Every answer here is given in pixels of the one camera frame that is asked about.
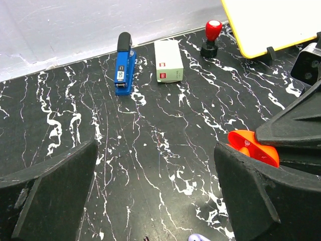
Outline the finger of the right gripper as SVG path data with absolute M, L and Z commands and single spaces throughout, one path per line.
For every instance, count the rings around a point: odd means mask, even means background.
M 258 142 L 289 148 L 320 148 L 320 81 L 255 130 Z

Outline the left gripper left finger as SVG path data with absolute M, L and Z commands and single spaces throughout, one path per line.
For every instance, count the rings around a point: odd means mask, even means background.
M 75 240 L 97 156 L 91 140 L 1 177 L 1 240 Z

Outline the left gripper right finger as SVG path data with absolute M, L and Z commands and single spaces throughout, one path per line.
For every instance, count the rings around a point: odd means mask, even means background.
M 236 240 L 320 240 L 320 179 L 276 168 L 225 143 L 215 168 Z

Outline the orange earbud charging case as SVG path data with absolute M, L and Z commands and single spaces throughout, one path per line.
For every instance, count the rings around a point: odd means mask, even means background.
M 228 146 L 244 155 L 278 168 L 280 164 L 276 148 L 262 145 L 255 138 L 255 132 L 234 130 L 228 133 Z

